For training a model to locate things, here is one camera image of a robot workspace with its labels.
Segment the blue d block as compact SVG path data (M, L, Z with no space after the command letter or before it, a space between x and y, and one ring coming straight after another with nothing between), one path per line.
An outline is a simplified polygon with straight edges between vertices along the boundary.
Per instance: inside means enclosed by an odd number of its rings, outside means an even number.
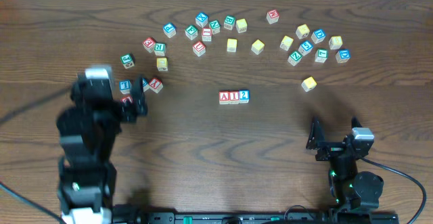
M336 54L337 63L346 63L350 58L351 55L348 49L341 49Z
M317 29L313 31L311 35L311 39L314 42L314 44L318 44L322 42L326 38L326 33L322 29Z

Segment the blue D block upper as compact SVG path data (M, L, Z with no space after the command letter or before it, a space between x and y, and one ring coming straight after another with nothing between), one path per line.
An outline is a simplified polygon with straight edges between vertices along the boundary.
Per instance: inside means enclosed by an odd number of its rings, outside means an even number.
M318 44L322 42L326 38L326 33L322 29L317 29L313 31L311 35L311 39L314 42L314 44Z

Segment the yellow block top centre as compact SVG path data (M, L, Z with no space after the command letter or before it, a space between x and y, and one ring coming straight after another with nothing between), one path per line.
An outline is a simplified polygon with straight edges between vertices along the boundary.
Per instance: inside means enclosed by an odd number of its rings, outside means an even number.
M238 33L246 32L248 29L248 23L244 18L236 20L235 26Z

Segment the green J block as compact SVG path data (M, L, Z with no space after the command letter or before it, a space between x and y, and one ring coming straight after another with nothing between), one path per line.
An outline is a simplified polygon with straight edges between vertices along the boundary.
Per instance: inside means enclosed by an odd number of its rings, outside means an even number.
M121 56L120 60L125 69L129 69L135 66L135 58L131 53Z

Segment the red U block centre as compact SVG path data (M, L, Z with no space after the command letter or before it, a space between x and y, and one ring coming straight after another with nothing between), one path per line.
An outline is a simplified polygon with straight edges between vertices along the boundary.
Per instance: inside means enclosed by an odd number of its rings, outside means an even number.
M197 43L193 44L192 50L198 57L200 57L206 53L206 46L203 44L203 42L198 41Z

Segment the green B block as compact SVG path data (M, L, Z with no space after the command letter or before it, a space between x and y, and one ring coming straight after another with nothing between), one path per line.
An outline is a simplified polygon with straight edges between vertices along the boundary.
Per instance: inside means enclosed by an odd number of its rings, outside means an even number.
M234 16L226 16L224 19L223 27L227 30L233 30L233 27L235 26L235 17Z

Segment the blue D block right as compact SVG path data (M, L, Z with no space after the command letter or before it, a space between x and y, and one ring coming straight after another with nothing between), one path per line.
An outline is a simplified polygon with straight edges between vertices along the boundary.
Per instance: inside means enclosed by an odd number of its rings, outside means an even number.
M350 58L351 55L348 49L341 49L336 54L337 63L346 63Z

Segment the red A block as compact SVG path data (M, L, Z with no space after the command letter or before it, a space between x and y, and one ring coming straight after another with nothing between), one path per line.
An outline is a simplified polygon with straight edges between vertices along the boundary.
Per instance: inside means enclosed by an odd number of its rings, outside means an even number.
M228 91L220 91L219 92L220 105L229 104L229 102L230 102L229 92Z

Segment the green Z block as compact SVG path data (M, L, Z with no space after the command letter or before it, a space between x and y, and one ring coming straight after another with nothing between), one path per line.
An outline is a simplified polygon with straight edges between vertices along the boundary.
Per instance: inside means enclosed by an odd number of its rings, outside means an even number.
M288 63L296 66L302 59L302 54L299 51L293 51L288 57Z

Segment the blue 2 block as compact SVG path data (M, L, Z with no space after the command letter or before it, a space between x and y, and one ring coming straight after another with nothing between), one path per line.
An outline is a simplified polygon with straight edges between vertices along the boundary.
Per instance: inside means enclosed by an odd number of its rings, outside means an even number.
M247 104L250 101L250 91L239 90L239 98L241 104Z

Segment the red I block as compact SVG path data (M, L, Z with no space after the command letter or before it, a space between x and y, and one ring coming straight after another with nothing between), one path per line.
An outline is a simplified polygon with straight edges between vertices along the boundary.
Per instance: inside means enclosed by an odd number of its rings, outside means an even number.
M229 92L229 103L230 104L239 104L240 103L239 91L230 91Z

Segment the blue T block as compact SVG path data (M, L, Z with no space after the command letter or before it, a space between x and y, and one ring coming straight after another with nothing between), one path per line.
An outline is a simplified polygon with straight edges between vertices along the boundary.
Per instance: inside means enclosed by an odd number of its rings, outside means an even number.
M142 78L142 91L146 92L150 89L150 86L145 78Z

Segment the blue 5 block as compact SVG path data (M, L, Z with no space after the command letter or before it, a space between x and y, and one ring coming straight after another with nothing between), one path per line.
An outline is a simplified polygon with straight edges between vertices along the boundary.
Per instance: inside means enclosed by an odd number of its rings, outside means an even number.
M312 51L312 49L313 49L312 43L310 41L304 41L300 44L298 51L301 53L302 56L306 56Z

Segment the green F block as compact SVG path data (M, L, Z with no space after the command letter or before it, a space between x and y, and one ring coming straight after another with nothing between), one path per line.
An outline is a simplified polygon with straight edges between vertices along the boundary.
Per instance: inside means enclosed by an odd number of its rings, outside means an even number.
M185 35L192 41L198 36L198 29L194 25L189 25L185 29Z

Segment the green L block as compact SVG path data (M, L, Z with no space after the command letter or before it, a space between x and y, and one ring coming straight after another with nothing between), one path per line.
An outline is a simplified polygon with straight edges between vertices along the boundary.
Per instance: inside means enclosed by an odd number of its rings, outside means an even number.
M328 50L318 49L315 54L315 62L324 63L328 58Z

